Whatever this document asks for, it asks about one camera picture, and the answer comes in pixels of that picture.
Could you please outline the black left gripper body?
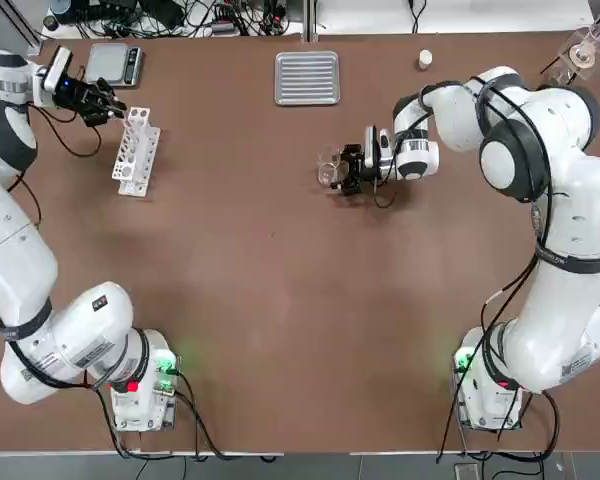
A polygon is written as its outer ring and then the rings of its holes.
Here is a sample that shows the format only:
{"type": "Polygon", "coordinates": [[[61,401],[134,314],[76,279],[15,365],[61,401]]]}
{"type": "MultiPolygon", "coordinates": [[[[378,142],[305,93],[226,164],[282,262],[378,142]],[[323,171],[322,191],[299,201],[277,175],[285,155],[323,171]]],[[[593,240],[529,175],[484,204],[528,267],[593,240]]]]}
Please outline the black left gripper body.
{"type": "Polygon", "coordinates": [[[61,80],[54,91],[54,103],[78,114],[84,121],[84,114],[93,110],[105,110],[100,94],[93,85],[75,79],[61,80]]]}

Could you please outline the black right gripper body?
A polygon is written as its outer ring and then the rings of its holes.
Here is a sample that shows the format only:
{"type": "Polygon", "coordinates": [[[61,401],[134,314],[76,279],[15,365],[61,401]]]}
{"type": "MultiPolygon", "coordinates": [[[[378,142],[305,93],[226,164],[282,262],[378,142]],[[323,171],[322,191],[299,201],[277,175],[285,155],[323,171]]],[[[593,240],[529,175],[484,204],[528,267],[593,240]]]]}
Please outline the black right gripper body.
{"type": "Polygon", "coordinates": [[[355,194],[361,191],[362,169],[364,167],[364,150],[360,144],[352,144],[351,154],[348,158],[347,174],[355,177],[355,194]]]}

